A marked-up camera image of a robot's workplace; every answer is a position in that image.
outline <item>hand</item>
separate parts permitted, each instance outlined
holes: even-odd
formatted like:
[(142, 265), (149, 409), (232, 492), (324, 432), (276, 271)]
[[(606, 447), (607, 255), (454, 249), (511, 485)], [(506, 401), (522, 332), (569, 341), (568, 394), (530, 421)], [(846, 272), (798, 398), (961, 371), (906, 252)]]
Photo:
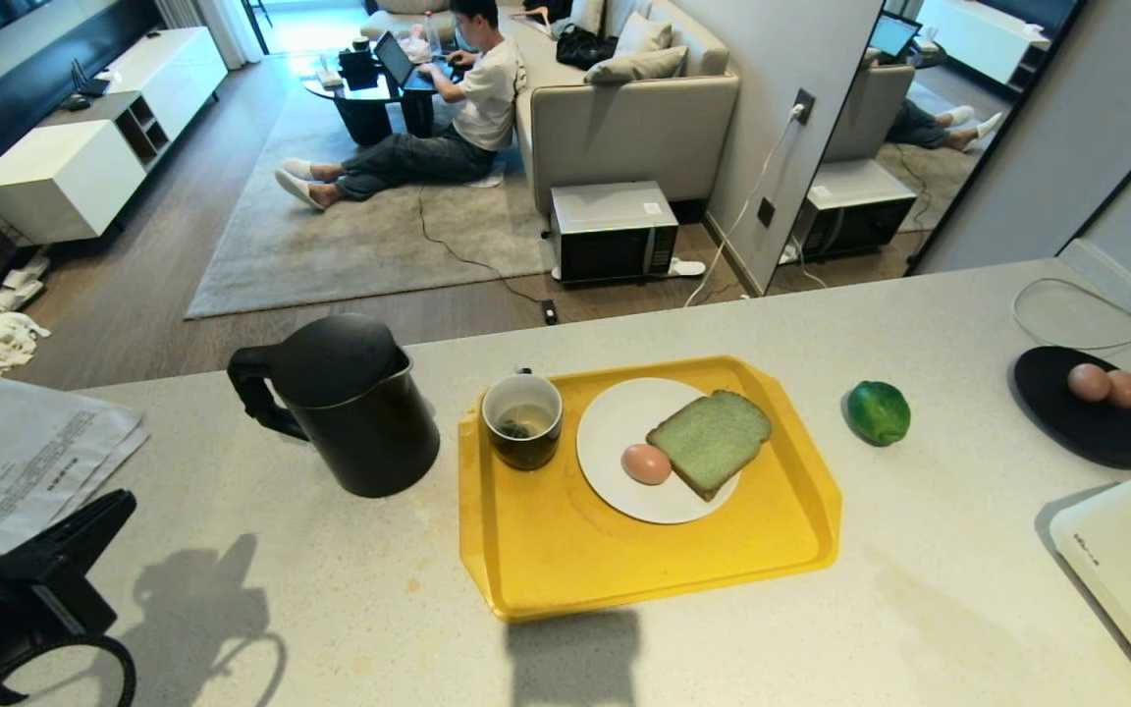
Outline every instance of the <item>hand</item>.
[(473, 67), (474, 62), (477, 62), (480, 58), (477, 54), (470, 54), (468, 52), (463, 52), (463, 50), (457, 50), (448, 54), (448, 66), (449, 67)]

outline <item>black kettle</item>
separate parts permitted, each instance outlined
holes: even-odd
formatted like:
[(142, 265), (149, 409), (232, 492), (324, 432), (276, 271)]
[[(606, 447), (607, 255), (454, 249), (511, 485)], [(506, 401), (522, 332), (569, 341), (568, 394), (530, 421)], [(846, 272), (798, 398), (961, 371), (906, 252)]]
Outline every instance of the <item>black kettle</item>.
[(439, 428), (409, 376), (413, 360), (373, 317), (318, 319), (276, 346), (234, 351), (226, 371), (248, 415), (312, 442), (351, 493), (404, 491), (439, 454)]

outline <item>wall outlet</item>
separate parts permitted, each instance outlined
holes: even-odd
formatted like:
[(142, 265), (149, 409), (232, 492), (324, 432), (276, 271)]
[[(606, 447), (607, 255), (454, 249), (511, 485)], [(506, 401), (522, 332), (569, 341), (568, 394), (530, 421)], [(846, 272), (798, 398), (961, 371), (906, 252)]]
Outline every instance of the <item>wall outlet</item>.
[(813, 94), (804, 88), (797, 89), (797, 102), (793, 103), (793, 105), (797, 106), (798, 103), (802, 104), (802, 106), (805, 106), (805, 109), (802, 111), (802, 115), (797, 115), (797, 122), (800, 122), (800, 124), (805, 124), (809, 122), (809, 115), (811, 115), (811, 112), (814, 109)]
[(762, 222), (763, 227), (770, 227), (770, 221), (774, 218), (776, 218), (776, 206), (768, 198), (763, 198), (762, 204), (758, 206), (758, 219)]

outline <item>brown egg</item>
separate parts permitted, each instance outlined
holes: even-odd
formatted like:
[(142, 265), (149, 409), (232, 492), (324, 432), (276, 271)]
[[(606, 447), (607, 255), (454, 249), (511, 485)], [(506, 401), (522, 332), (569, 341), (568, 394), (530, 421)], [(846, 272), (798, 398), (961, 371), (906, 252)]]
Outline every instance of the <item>brown egg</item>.
[(1112, 393), (1107, 394), (1107, 403), (1131, 411), (1131, 374), (1128, 371), (1112, 371), (1107, 374), (1112, 380)]
[(1068, 388), (1086, 403), (1099, 403), (1112, 394), (1112, 378), (1094, 363), (1081, 363), (1069, 372)]
[(670, 478), (670, 457), (650, 443), (632, 443), (622, 452), (622, 471), (647, 486)]

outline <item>white plate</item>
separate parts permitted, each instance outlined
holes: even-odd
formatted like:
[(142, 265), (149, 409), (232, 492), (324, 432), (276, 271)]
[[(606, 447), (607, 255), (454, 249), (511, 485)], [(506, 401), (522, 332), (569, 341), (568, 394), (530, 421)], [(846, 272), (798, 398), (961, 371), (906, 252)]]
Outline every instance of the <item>white plate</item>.
[(597, 395), (578, 424), (578, 463), (593, 491), (614, 509), (650, 524), (687, 524), (722, 507), (741, 482), (740, 474), (706, 502), (679, 474), (670, 474), (659, 486), (646, 486), (622, 471), (625, 448), (644, 443), (648, 431), (703, 397), (690, 385), (666, 379), (628, 380)]

